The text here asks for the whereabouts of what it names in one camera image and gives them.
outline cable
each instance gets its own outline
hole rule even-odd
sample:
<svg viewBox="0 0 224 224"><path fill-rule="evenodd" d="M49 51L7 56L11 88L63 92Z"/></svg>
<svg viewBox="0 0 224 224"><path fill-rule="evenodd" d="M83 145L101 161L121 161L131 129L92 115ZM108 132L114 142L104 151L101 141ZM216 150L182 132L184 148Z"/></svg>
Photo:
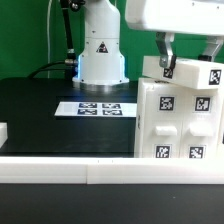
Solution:
<svg viewBox="0 0 224 224"><path fill-rule="evenodd" d="M51 18L51 6L52 0L49 0L48 10L47 10L47 62L51 61L51 38L50 38L50 18Z"/></svg>
<svg viewBox="0 0 224 224"><path fill-rule="evenodd" d="M42 72L42 71L51 71L51 70L55 70L55 69L46 69L46 68L51 67L51 66L53 66L53 65L60 65L60 64L65 64L65 62L64 62L64 61L56 61L56 62L52 62L52 63L48 63L48 64L46 64L46 65L43 65L43 66L41 66L40 68L38 68L36 71L30 73L30 74L27 76L27 78L32 79L32 78L34 78L34 76L35 76L37 73Z"/></svg>

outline warning triangle label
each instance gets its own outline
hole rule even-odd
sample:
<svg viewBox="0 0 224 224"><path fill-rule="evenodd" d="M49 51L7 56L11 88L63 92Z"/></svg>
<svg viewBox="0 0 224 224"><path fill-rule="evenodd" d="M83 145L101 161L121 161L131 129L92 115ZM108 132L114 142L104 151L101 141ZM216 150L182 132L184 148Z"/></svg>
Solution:
<svg viewBox="0 0 224 224"><path fill-rule="evenodd" d="M104 42L102 42L99 46L99 48L96 51L97 53L108 53L107 47L104 44Z"/></svg>

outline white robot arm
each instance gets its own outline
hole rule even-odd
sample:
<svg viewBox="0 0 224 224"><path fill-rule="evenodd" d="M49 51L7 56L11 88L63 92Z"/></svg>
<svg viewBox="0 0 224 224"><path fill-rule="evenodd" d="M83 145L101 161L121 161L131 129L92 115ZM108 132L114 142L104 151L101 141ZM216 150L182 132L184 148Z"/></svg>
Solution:
<svg viewBox="0 0 224 224"><path fill-rule="evenodd" d="M79 57L75 86L110 91L128 84L119 50L120 13L109 0L86 0L85 49Z"/></svg>
<svg viewBox="0 0 224 224"><path fill-rule="evenodd" d="M183 64L183 69L189 64L190 67L196 66L197 70L205 66L205 63L200 61L176 58L171 48L175 33L208 36L207 48L198 57L201 61L213 62L223 45L224 0L127 0L125 17L130 28L157 32L159 65L169 69L171 73L175 64L178 68ZM208 70L218 66L212 63L206 65ZM209 88L204 85L198 87L197 84L188 87Z"/></svg>

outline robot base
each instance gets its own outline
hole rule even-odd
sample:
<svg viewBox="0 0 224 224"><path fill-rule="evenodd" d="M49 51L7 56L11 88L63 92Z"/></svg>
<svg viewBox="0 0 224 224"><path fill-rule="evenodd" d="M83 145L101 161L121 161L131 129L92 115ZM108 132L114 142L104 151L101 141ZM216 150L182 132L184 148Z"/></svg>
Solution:
<svg viewBox="0 0 224 224"><path fill-rule="evenodd" d="M123 80L121 83L112 83L112 84L93 84L82 82L77 78L73 78L73 87L84 89L87 91L94 91L94 92L113 92L121 89L128 89L129 88L129 79Z"/></svg>

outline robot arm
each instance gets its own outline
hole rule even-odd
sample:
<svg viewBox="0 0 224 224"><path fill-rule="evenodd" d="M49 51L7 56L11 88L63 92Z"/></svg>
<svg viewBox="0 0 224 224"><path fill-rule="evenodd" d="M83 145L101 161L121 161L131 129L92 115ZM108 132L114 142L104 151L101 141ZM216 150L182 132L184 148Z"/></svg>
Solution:
<svg viewBox="0 0 224 224"><path fill-rule="evenodd" d="M144 75L158 78L156 74L160 73L160 79L196 89L218 87L220 82L213 83L209 78L211 71L223 70L223 65L214 60L224 41L224 0L127 0L125 18L132 29L157 32L160 58L145 57ZM175 33L208 36L207 47L198 60L173 54Z"/></svg>
<svg viewBox="0 0 224 224"><path fill-rule="evenodd" d="M171 42L174 33L208 36L199 60L214 61L223 45L224 0L127 0L126 21L130 28L157 31L160 66L173 67Z"/></svg>

